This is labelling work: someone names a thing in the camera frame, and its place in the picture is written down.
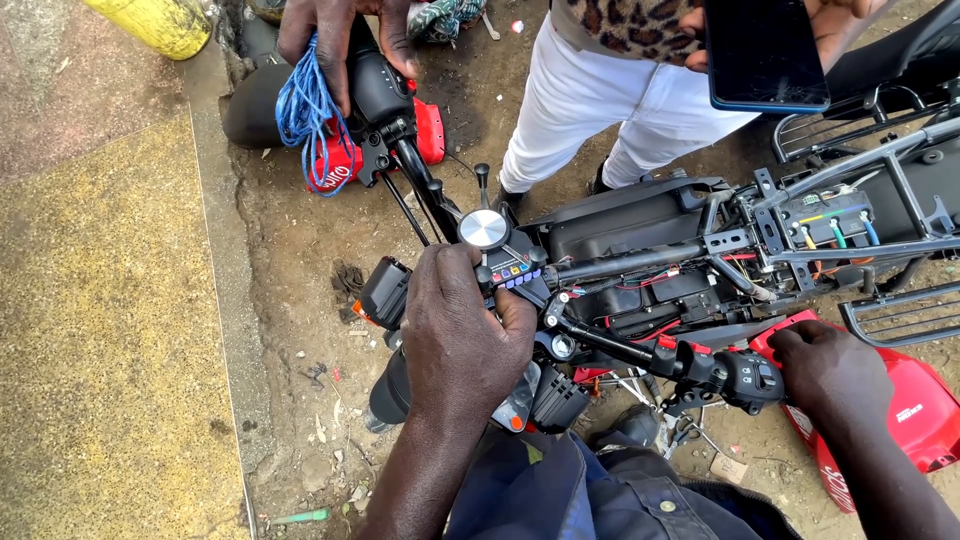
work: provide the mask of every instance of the shoe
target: shoe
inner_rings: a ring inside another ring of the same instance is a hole
[[[656,409],[647,405],[634,405],[613,422],[611,430],[627,435],[643,448],[650,448],[657,440],[660,419]]]
[[[490,201],[490,208],[499,211],[500,205],[506,203],[507,206],[510,207],[510,210],[514,214],[517,214],[523,201],[527,198],[527,193],[529,193],[529,191],[511,193],[501,186],[499,191],[496,192],[496,195],[493,195],[493,200]]]
[[[593,175],[589,181],[587,181],[587,196],[591,197],[593,195],[599,195],[600,193],[606,193],[608,191],[613,191],[613,188],[603,183],[603,164],[607,162],[607,158],[604,158],[600,162],[600,166],[597,167],[597,174]]]

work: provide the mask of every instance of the blue rope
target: blue rope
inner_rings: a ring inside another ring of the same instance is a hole
[[[303,179],[306,180],[310,189],[324,197],[336,195],[353,176],[356,156],[351,151],[354,146],[353,140],[347,133],[347,124],[344,122],[340,110],[334,105],[333,98],[330,97],[330,92],[326,89],[324,74],[317,64],[316,32],[310,38],[310,43],[307,45],[303,58],[297,62],[294,72],[290,74],[290,78],[287,79],[286,84],[280,90],[280,95],[276,98],[275,115],[276,125],[280,129],[280,138],[283,140],[283,144],[289,147],[303,145],[303,151],[300,152]],[[350,172],[336,189],[324,193],[317,189],[314,183],[323,185],[330,172],[324,122],[334,116],[337,117],[337,135],[340,137],[340,144],[347,151],[347,155],[350,156]],[[313,171],[314,164],[317,162],[317,137],[320,138],[320,147],[324,155],[324,175],[317,180],[317,176],[314,174],[314,183],[311,183],[310,172]]]

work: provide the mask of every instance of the mud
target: mud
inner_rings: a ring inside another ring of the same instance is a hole
[[[933,4],[930,0],[901,3],[865,39],[882,36],[884,29],[896,30]],[[419,97],[440,105],[447,149],[467,163],[485,161],[493,171],[499,170],[543,16],[544,5],[539,2],[494,0],[490,17],[503,36],[500,41],[490,40],[478,25],[463,32],[456,50],[447,46],[420,51],[423,78]],[[515,20],[525,23],[520,34],[510,31]],[[771,129],[769,124],[756,123],[672,166],[682,166],[692,176],[720,175],[733,183],[745,182],[752,178],[754,168],[774,163],[769,150]],[[583,196],[584,183],[614,138],[611,129],[589,140],[568,167],[534,187],[521,218],[535,217]],[[335,198],[325,199],[304,189],[298,151],[260,154],[240,157],[238,169],[244,181],[238,205],[250,236],[252,296],[264,341],[262,361],[271,381],[276,452],[265,458],[247,481],[256,511],[264,517],[322,506],[333,509],[324,522],[287,528],[264,530],[265,519],[261,518],[261,538],[346,539],[356,531],[362,516],[357,503],[345,515],[344,503],[354,492],[375,489],[379,468],[397,430],[375,436],[363,427],[359,413],[389,352],[372,326],[340,322],[329,284],[330,261],[342,257],[372,269],[382,256],[391,254],[413,263],[420,245],[384,186],[365,189],[352,184]],[[445,160],[432,170],[444,179],[448,196],[462,202],[462,207],[473,204],[475,183],[460,164]],[[395,180],[401,192],[409,192],[399,175]],[[914,286],[947,281],[948,266],[928,265]],[[827,320],[839,322],[836,302],[825,298],[814,307]],[[350,331],[367,334],[351,335]],[[934,365],[958,392],[960,364],[951,361],[958,348],[960,340],[954,339],[906,352]],[[305,375],[318,363],[327,367],[327,376],[320,377],[323,388]],[[339,380],[334,380],[335,369]],[[604,428],[632,404],[631,399],[622,390],[605,392],[588,410],[593,422],[582,428]],[[721,448],[739,448],[737,459],[749,465],[743,484],[770,496],[805,537],[862,536],[856,518],[841,514],[828,498],[812,459],[778,409],[751,418],[738,410],[715,408],[708,414],[707,428]],[[677,451],[675,464],[681,472],[703,475],[712,457],[706,444],[687,445]],[[930,476],[956,510],[960,510],[960,492],[955,489],[958,477],[960,467]],[[952,493],[949,485],[954,486]]]

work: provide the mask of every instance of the cracked phone screen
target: cracked phone screen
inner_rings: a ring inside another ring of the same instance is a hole
[[[829,103],[804,0],[706,0],[704,7],[717,100],[770,109]]]

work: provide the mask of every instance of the man's right hand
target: man's right hand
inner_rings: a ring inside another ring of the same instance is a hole
[[[407,79],[417,78],[413,49],[407,41],[410,0],[289,0],[283,10],[276,50],[290,65],[297,65],[317,30],[317,62],[324,72],[333,101],[346,117],[350,114],[347,81],[347,45],[353,17],[380,18],[380,46],[390,64]]]
[[[894,385],[873,347],[820,321],[773,334],[787,396],[814,420],[886,431]]]

